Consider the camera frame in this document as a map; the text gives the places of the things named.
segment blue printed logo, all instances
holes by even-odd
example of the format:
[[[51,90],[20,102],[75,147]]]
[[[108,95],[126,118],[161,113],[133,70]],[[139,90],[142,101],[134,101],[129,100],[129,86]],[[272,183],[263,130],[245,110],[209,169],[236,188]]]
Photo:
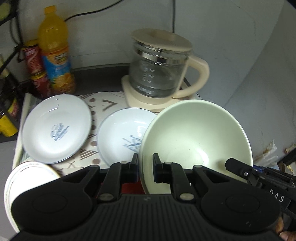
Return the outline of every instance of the blue printed logo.
[[[63,123],[54,125],[50,132],[50,136],[54,139],[54,141],[61,140],[63,136],[68,132],[69,127],[70,126],[67,126],[66,128],[64,128]]]
[[[129,137],[131,138],[130,140],[122,138],[123,140],[125,140],[127,142],[127,143],[124,143],[123,146],[127,149],[130,149],[131,151],[133,151],[135,153],[139,153],[142,140],[137,137],[134,137],[132,135],[130,135]]]

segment brown dot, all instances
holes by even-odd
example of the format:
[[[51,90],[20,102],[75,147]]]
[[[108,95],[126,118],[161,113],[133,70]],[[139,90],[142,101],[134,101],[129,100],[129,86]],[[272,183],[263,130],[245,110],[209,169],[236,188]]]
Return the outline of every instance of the brown dot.
[[[98,159],[98,158],[95,158],[95,159],[93,159],[93,161],[92,161],[92,163],[93,163],[93,164],[96,164],[96,165],[100,164],[100,162],[101,162],[101,160]]]

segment white saucer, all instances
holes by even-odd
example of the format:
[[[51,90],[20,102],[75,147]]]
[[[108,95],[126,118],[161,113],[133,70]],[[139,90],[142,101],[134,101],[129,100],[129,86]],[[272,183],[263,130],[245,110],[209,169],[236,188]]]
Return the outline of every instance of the white saucer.
[[[42,101],[28,115],[22,143],[32,159],[53,164],[74,155],[90,129],[87,104],[74,95],[56,95]]]
[[[36,161],[23,162],[7,178],[4,188],[4,206],[13,229],[19,229],[11,215],[13,201],[23,192],[60,178],[49,166]]]
[[[97,147],[108,165],[130,162],[139,153],[146,129],[156,114],[139,108],[127,108],[109,115],[98,128]]]

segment ribbed black surface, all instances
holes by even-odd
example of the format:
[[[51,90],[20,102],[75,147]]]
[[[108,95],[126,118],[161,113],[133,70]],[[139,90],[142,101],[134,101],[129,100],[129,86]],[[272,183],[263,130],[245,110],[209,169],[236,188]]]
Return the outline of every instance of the ribbed black surface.
[[[53,236],[20,232],[13,241],[192,241],[281,240],[271,231],[258,235],[227,233],[210,225],[192,204],[171,195],[123,195],[117,202],[101,204],[83,225]]]

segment screw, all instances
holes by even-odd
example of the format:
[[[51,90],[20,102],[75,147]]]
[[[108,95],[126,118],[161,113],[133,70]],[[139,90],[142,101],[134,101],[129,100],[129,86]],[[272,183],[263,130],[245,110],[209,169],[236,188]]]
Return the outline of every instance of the screw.
[[[182,193],[180,195],[180,199],[183,201],[191,201],[192,199],[194,199],[194,195],[191,193]]]
[[[102,193],[99,196],[99,199],[101,201],[111,201],[114,198],[114,196],[111,193]]]

